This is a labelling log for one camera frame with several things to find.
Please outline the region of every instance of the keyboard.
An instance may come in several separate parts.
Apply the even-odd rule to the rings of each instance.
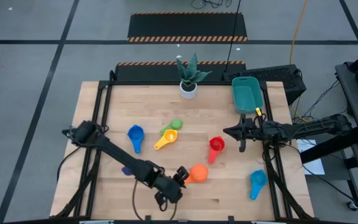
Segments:
[[[233,78],[237,77],[254,77],[260,81],[283,82],[285,89],[291,89],[300,82],[300,73],[298,71],[295,65],[258,68],[241,73],[227,74],[225,80],[232,81]]]

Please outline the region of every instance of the white paper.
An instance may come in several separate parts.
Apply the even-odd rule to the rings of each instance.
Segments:
[[[298,143],[298,149],[300,152],[304,152],[316,145],[316,141],[310,140],[310,139],[309,139],[309,141],[298,139],[298,140],[296,140],[296,143]],[[316,175],[324,175],[325,174],[323,163],[321,162],[321,159],[316,159],[315,161],[308,162],[307,164],[305,164],[305,167]],[[307,171],[306,169],[303,169],[303,170],[305,172],[305,175],[311,175],[309,173],[309,171]]]

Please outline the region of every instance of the teal plastic basket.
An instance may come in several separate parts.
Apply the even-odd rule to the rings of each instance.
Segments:
[[[264,105],[259,82],[254,77],[237,77],[231,82],[236,113],[255,113]]]

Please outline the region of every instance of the white pot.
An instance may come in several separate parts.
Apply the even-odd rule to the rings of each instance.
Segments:
[[[181,87],[182,82],[180,82],[179,84],[179,88],[180,88],[180,94],[184,99],[192,99],[196,96],[197,94],[197,83],[196,83],[196,88],[193,91],[187,92],[185,90],[183,90],[183,88]]]

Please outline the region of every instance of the black and orange striped mat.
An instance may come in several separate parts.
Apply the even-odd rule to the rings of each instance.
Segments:
[[[218,82],[223,77],[226,61],[198,62],[197,69],[209,72],[204,82]],[[236,73],[246,69],[243,61],[229,61],[227,72]],[[120,62],[116,66],[116,75],[123,82],[179,82],[176,62]]]
[[[140,12],[131,15],[129,42],[227,43],[247,40],[241,12]]]

